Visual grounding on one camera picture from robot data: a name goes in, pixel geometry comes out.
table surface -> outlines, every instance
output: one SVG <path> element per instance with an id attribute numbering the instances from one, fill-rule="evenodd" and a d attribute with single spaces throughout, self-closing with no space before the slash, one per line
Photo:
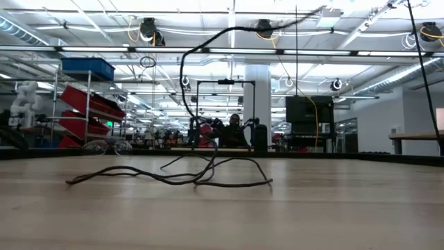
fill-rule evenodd
<path id="1" fill-rule="evenodd" d="M 149 178 L 64 181 L 110 165 L 162 173 L 171 157 L 0 162 L 0 249 L 439 249 L 444 168 L 359 160 L 257 159 L 272 187 L 170 186 Z M 187 158 L 168 173 L 198 171 Z M 260 181 L 233 161 L 215 181 Z"/>
<path id="2" fill-rule="evenodd" d="M 444 131 L 439 131 L 439 135 L 444 136 Z M 434 131 L 430 131 L 422 133 L 390 134 L 388 135 L 388 138 L 390 138 L 391 140 L 436 140 L 436 133 Z"/>

white column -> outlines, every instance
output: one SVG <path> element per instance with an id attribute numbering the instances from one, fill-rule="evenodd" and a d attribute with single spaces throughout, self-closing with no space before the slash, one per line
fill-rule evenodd
<path id="1" fill-rule="evenodd" d="M 268 145 L 271 145 L 271 75 L 269 65 L 245 65 L 245 81 L 256 81 L 255 116 L 267 127 Z M 253 117 L 253 85 L 244 84 L 244 121 Z M 250 129 L 245 130 L 250 144 Z"/>

wooden table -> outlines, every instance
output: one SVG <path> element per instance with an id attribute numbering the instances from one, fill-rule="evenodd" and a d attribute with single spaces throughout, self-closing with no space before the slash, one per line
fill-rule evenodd
<path id="1" fill-rule="evenodd" d="M 436 249 L 444 246 L 444 168 L 358 160 L 257 159 L 269 186 L 170 186 L 75 175 L 173 158 L 88 156 L 0 162 L 0 249 Z M 198 171 L 188 158 L 169 173 Z M 234 161 L 215 181 L 258 181 Z"/>
<path id="2" fill-rule="evenodd" d="M 439 135 L 444 138 L 444 131 L 439 131 Z M 424 133 L 403 133 L 403 134 L 390 134 L 388 135 L 390 140 L 395 143 L 395 154 L 402 155 L 402 141 L 403 140 L 436 140 L 435 132 Z M 444 148 L 440 148 L 440 155 L 444 156 Z"/>

shelving unit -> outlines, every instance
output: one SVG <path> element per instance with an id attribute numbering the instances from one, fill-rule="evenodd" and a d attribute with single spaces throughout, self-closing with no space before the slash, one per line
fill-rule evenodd
<path id="1" fill-rule="evenodd" d="M 102 78 L 92 71 L 87 72 L 80 72 L 80 71 L 62 71 L 63 74 L 66 74 L 68 76 L 70 75 L 77 75 L 82 76 L 85 75 L 87 79 L 87 91 L 86 93 L 82 90 L 78 90 L 72 86 L 67 86 L 63 94 L 60 96 L 60 98 L 71 107 L 75 108 L 79 111 L 79 113 L 84 117 L 79 117 L 79 115 L 74 115 L 77 117 L 73 117 L 73 113 L 65 111 L 63 116 L 61 117 L 55 117 L 55 111 L 56 111 L 56 102 L 57 102 L 57 86 L 58 86 L 58 77 L 59 73 L 55 75 L 55 83 L 54 83 L 54 95 L 53 95 L 53 122 L 52 122 L 52 131 L 51 131 L 51 143 L 53 141 L 53 130 L 54 125 L 56 121 L 59 121 L 59 124 L 64 126 L 72 135 L 74 135 L 79 140 L 82 140 L 85 144 L 88 142 L 88 140 L 91 139 L 98 139 L 98 138 L 106 138 L 106 133 L 109 131 L 108 128 L 106 128 L 105 134 L 97 134 L 97 133 L 88 133 L 89 126 L 92 126 L 92 122 L 96 122 L 95 125 L 98 126 L 98 122 L 96 120 L 91 120 L 92 116 L 98 117 L 99 119 L 106 119 L 111 122 L 123 122 L 123 127 L 126 125 L 126 109 L 121 110 L 116 103 L 109 101 L 98 94 L 92 94 L 91 93 L 91 87 L 92 87 L 92 79 L 99 80 L 97 83 L 103 83 L 103 81 L 109 82 L 109 79 Z M 78 126 L 85 123 L 85 130 L 84 135 L 82 136 L 79 134 L 79 131 L 82 129 L 78 128 Z M 67 136 L 64 137 L 63 140 L 70 140 L 74 142 L 72 139 L 68 138 Z"/>

black cord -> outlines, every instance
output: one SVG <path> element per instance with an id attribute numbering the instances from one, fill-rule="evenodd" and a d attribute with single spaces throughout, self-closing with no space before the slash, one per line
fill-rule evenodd
<path id="1" fill-rule="evenodd" d="M 426 74 L 425 68 L 424 68 L 424 60 L 422 58 L 421 46 L 419 44 L 418 33 L 416 32 L 415 18 L 413 17 L 413 11 L 412 11 L 412 7 L 410 4 L 410 0 L 407 0 L 407 7 L 409 8 L 411 25 L 413 26 L 413 30 L 415 31 L 414 35 L 415 35 L 415 41 L 416 41 L 416 49 L 418 50 L 419 62 L 421 64 L 422 78 L 424 79 L 424 86 L 425 86 L 425 92 L 427 94 L 427 102 L 429 104 L 429 111 L 430 111 L 430 115 L 432 116 L 432 123 L 433 123 L 433 127 L 435 129 L 436 139 L 438 140 L 439 149 L 441 151 L 441 155 L 443 155 L 444 143 L 443 143 L 443 141 L 441 141 L 441 136 L 439 134 L 438 125 L 436 124 L 436 118 L 435 118 L 435 112 L 433 109 L 432 97 L 430 95 L 429 83 L 427 81 L 427 74 Z"/>
<path id="2" fill-rule="evenodd" d="M 296 20 L 298 20 L 298 6 L 296 6 Z M 298 44 L 299 39 L 298 38 L 299 38 L 298 25 L 296 25 L 296 82 L 295 82 L 296 96 L 298 96 L 298 83 L 299 83 L 299 70 L 298 70 L 298 68 L 299 68 L 299 44 Z"/>
<path id="3" fill-rule="evenodd" d="M 210 38 L 208 41 L 204 42 L 203 44 L 187 51 L 184 53 L 184 55 L 182 56 L 182 60 L 180 62 L 180 78 L 179 78 L 179 82 L 182 82 L 182 78 L 183 78 L 183 67 L 185 65 L 185 58 L 193 53 L 196 52 L 199 49 L 204 48 L 205 46 L 207 46 L 209 43 L 211 43 L 212 41 L 214 41 L 215 39 L 217 39 L 218 37 L 220 37 L 221 35 L 223 35 L 224 33 L 227 33 L 229 31 L 235 31 L 235 30 L 240 30 L 240 31 L 249 31 L 249 32 L 267 32 L 267 31 L 275 31 L 281 28 L 287 28 L 290 27 L 294 24 L 298 24 L 299 22 L 303 22 L 304 20 L 306 20 L 306 18 L 311 17 L 312 15 L 315 15 L 317 12 L 319 12 L 321 10 L 321 8 L 309 13 L 306 17 L 302 18 L 300 21 L 296 20 L 294 22 L 291 22 L 289 24 L 286 24 L 284 26 L 278 26 L 278 27 L 274 27 L 274 28 L 247 28 L 247 27 L 241 27 L 241 26 L 236 26 L 236 27 L 230 27 L 230 28 L 226 28 L 224 30 L 222 30 L 221 32 L 217 33 L 215 36 L 213 36 L 212 38 Z M 155 66 L 155 60 L 153 58 L 150 58 L 154 63 L 153 65 L 144 65 L 144 58 L 142 58 L 140 60 L 141 66 L 148 68 L 148 67 L 154 67 Z M 184 102 L 184 105 L 188 111 L 188 113 L 191 115 L 191 117 L 193 117 L 194 119 L 196 119 L 196 123 L 197 119 L 199 119 L 198 114 L 196 113 L 196 116 L 193 114 L 193 112 L 190 110 L 188 104 L 187 104 L 187 100 L 185 98 L 185 89 L 184 86 L 182 84 L 179 84 L 180 89 L 182 90 L 182 100 Z M 199 155 L 194 155 L 194 154 L 187 154 L 187 155 L 183 155 L 179 158 L 176 158 L 175 160 L 171 161 L 170 163 L 161 166 L 161 169 L 163 169 L 164 167 L 167 167 L 171 164 L 173 164 L 174 162 L 180 160 L 181 158 L 187 157 L 187 156 L 198 156 L 201 157 L 202 159 L 208 161 L 207 165 L 205 166 L 204 170 L 202 170 L 199 173 L 196 174 L 192 174 L 192 173 L 184 173 L 184 174 L 173 174 L 173 175 L 159 175 L 159 174 L 154 174 L 154 173 L 150 173 L 150 172 L 145 172 L 143 170 L 137 169 L 135 167 L 129 167 L 129 166 L 114 166 L 114 167 L 106 167 L 105 169 L 102 169 L 101 171 L 95 172 L 95 173 L 91 173 L 91 174 L 84 174 L 81 176 L 77 176 L 76 178 L 74 178 L 72 181 L 66 181 L 66 184 L 68 185 L 75 185 L 77 183 L 81 183 L 83 181 L 89 180 L 91 178 L 94 178 L 96 176 L 138 176 L 138 175 L 145 175 L 145 176 L 149 176 L 151 178 L 154 178 L 157 181 L 161 181 L 163 183 L 169 184 L 169 185 L 184 185 L 184 184 L 189 184 L 189 183 L 194 183 L 194 185 L 212 185 L 212 186 L 217 186 L 217 187 L 223 187 L 223 188 L 244 188 L 244 187 L 252 187 L 252 186 L 257 186 L 257 185 L 264 185 L 264 184 L 269 184 L 273 181 L 273 179 L 269 179 L 266 177 L 265 173 L 262 171 L 262 168 L 260 167 L 259 163 L 257 163 L 256 161 L 254 161 L 253 159 L 249 159 L 249 158 L 229 158 L 227 160 L 223 160 L 221 162 L 218 162 L 216 164 L 214 164 L 214 160 L 217 156 L 217 152 L 218 152 L 218 147 L 217 147 L 217 143 L 210 139 L 209 137 L 207 137 L 204 134 L 200 135 L 203 136 L 204 139 L 208 140 L 209 142 L 211 142 L 214 146 L 214 152 L 212 157 L 208 160 L 206 158 L 204 158 L 203 156 L 199 156 Z M 256 164 L 258 170 L 260 171 L 262 177 L 264 177 L 263 181 L 260 182 L 255 182 L 255 183 L 242 183 L 242 184 L 225 184 L 225 183 L 211 183 L 209 182 L 211 180 L 211 178 L 214 176 L 214 169 L 216 166 L 219 166 L 223 163 L 226 163 L 228 161 L 231 160 L 248 160 L 251 161 L 253 163 Z M 131 173 L 108 173 L 109 171 L 114 171 L 114 170 L 130 170 L 135 172 L 134 174 Z M 204 175 L 211 170 L 212 173 L 209 177 L 202 179 L 204 177 Z M 193 178 L 185 180 L 185 181 L 170 181 L 169 178 L 175 178 L 175 177 L 181 177 L 181 176 L 191 176 Z"/>
<path id="4" fill-rule="evenodd" d="M 142 75 L 140 76 L 140 82 L 143 83 L 144 82 L 144 72 L 145 70 L 155 67 L 157 62 L 155 61 L 154 58 L 150 57 L 150 56 L 144 56 L 142 58 L 140 58 L 140 66 L 142 66 L 144 68 L 144 70 L 142 70 Z"/>

